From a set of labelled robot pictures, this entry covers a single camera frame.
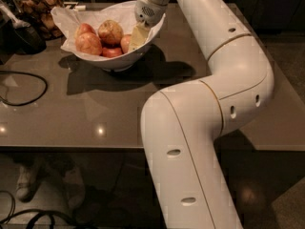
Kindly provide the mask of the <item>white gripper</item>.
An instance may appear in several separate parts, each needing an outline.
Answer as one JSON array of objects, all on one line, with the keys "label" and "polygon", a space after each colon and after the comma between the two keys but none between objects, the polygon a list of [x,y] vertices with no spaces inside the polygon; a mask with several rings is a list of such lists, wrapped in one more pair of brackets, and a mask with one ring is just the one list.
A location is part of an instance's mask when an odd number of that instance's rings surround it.
[{"label": "white gripper", "polygon": [[151,0],[136,0],[134,16],[138,23],[132,29],[128,52],[135,51],[146,43],[151,28],[160,22],[165,10],[166,6]]}]

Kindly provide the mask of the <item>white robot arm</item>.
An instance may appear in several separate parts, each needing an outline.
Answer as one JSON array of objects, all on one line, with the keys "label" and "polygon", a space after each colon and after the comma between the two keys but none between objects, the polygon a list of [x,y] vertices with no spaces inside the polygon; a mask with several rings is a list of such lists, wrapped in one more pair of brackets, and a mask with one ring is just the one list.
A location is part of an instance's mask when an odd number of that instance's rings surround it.
[{"label": "white robot arm", "polygon": [[[210,75],[153,94],[141,135],[168,229],[243,229],[214,149],[216,138],[253,120],[274,89],[271,63],[250,27],[222,0],[176,0]],[[137,0],[154,25],[169,0]]]}]

